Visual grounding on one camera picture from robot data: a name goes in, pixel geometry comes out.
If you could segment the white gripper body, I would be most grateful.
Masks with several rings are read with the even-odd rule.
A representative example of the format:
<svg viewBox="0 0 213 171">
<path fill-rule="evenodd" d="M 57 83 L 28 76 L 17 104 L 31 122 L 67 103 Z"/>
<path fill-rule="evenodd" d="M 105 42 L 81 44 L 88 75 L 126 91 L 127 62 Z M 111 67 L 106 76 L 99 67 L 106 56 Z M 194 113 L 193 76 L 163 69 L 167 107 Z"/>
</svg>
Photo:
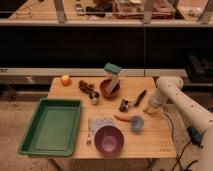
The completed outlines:
<svg viewBox="0 0 213 171">
<path fill-rule="evenodd" d="M 151 95 L 148 105 L 153 107 L 158 107 L 159 109 L 165 104 L 167 101 L 167 96 L 164 95 L 160 90 L 156 89 L 154 93 Z"/>
</svg>

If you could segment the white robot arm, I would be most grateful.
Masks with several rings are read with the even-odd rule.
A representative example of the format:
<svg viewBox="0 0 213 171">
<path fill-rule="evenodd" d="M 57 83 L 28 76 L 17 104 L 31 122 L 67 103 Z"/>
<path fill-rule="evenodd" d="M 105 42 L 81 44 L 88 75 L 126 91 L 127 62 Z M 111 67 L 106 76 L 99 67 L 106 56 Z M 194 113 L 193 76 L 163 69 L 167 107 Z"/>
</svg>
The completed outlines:
<svg viewBox="0 0 213 171">
<path fill-rule="evenodd" d="M 144 112 L 155 114 L 170 99 L 202 135 L 197 171 L 213 171 L 213 114 L 181 91 L 178 76 L 161 76 L 156 86 Z"/>
</svg>

